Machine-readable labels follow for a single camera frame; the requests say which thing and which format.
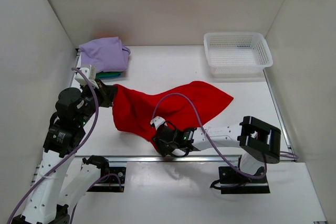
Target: black cable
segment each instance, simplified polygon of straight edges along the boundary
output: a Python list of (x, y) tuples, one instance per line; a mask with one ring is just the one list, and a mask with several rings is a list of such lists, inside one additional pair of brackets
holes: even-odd
[(213, 181), (210, 185), (210, 188), (214, 188), (216, 190), (222, 190), (224, 188), (238, 188), (238, 187), (241, 187), (241, 186), (245, 186), (248, 183), (248, 182), (244, 182), (244, 183), (239, 183), (239, 184), (236, 184), (236, 185), (221, 186), (221, 187), (215, 186), (216, 184), (218, 184), (220, 182), (221, 182), (220, 179)]
[(55, 123), (57, 117), (58, 117), (57, 112), (54, 112), (51, 115), (51, 118), (50, 118), (50, 121), (49, 121), (49, 128), (51, 128), (51, 126), (53, 126), (53, 124)]
[(190, 149), (188, 148), (182, 156), (177, 156), (173, 153), (169, 153), (169, 155), (172, 156), (172, 157), (186, 157), (189, 154), (189, 152), (190, 152)]

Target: stack of folded clothes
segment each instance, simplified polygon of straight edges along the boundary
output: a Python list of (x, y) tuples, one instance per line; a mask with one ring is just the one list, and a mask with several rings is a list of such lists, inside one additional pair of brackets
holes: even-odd
[(99, 79), (116, 78), (127, 70), (131, 50), (118, 37), (95, 39), (79, 49), (81, 64), (95, 66)]

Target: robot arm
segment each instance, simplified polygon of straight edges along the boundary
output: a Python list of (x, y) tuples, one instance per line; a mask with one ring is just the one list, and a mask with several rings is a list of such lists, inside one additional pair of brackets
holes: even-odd
[[(117, 86), (107, 86), (96, 76), (95, 70), (90, 66), (80, 69), (94, 86), (98, 104), (101, 107), (111, 107), (117, 93)], [(56, 111), (50, 119), (49, 131), (47, 133), (43, 148), (43, 159), (41, 161), (37, 180), (39, 181), (50, 169), (59, 164), (62, 160), (80, 144), (85, 136), (84, 125), (95, 113), (95, 101), (86, 82), (76, 76), (81, 84), (82, 92), (77, 88), (67, 88), (60, 92), (56, 102)], [(70, 183), (65, 191), (60, 193), (66, 177), (68, 167), (74, 155), (69, 157), (52, 174), (45, 177), (44, 181), (33, 190), (28, 196), (27, 205), (20, 216), (16, 216), (12, 223), (31, 224), (56, 224), (66, 220), (67, 213), (76, 205), (79, 198), (100, 176), (108, 173), (103, 165), (97, 161), (94, 164), (87, 163), (84, 170)]]
[[(160, 154), (172, 154), (175, 149), (186, 153), (212, 148), (200, 127), (177, 129), (171, 122), (157, 116), (151, 121), (156, 134), (153, 137)], [(280, 162), (280, 129), (252, 116), (245, 116), (238, 125), (205, 128), (205, 132), (217, 147), (241, 147), (247, 153), (239, 159), (238, 168), (254, 175), (264, 162)]]

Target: white table surface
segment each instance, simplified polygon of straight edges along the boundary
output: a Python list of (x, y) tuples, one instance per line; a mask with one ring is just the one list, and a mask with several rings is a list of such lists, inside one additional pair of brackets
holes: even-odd
[[(79, 173), (75, 158), (65, 185)], [(270, 194), (221, 195), (216, 162), (128, 162), (123, 193), (86, 193), (73, 224), (313, 224), (325, 221), (305, 163), (268, 166)]]
[[(157, 94), (171, 88), (201, 80), (212, 84), (234, 97), (232, 103), (206, 125), (221, 127), (238, 124), (251, 115), (280, 128), (279, 119), (263, 73), (253, 78), (219, 79), (209, 72), (203, 46), (135, 46), (127, 72), (120, 78), (104, 80), (105, 84), (118, 83), (130, 89)], [(79, 87), (73, 81), (72, 87)], [(85, 126), (86, 132), (93, 118)], [(225, 155), (238, 155), (241, 148), (220, 148)], [(287, 151), (281, 138), (281, 150)], [(103, 156), (158, 156), (152, 145), (134, 134), (119, 132), (113, 123), (111, 108), (100, 108), (99, 118), (91, 138), (77, 155)], [(214, 150), (190, 155), (216, 155)]]

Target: green cloth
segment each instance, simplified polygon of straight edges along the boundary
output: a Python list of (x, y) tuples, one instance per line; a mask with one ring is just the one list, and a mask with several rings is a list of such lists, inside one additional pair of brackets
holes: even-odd
[(100, 72), (96, 74), (96, 78), (98, 79), (109, 79), (119, 77), (122, 72)]

